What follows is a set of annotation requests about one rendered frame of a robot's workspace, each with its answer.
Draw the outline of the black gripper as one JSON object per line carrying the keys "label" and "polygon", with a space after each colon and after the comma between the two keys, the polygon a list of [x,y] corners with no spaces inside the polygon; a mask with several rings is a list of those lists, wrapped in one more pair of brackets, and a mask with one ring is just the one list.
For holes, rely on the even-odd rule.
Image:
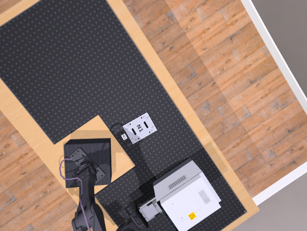
{"label": "black gripper", "polygon": [[137,227],[137,225],[131,220],[129,217],[127,223],[121,224],[119,228],[116,231],[140,231],[140,229]]}

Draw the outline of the grey heat sealer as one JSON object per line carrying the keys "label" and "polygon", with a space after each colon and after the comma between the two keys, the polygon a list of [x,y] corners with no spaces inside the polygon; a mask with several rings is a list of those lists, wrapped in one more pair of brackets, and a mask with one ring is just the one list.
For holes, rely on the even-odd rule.
{"label": "grey heat sealer", "polygon": [[[139,209],[156,197],[157,204],[176,231],[187,231],[207,216],[221,208],[221,199],[204,175],[203,171],[188,158],[180,165],[153,182],[155,195],[135,206],[130,214],[133,222],[140,228],[148,222]],[[137,214],[139,225],[133,215]]]}

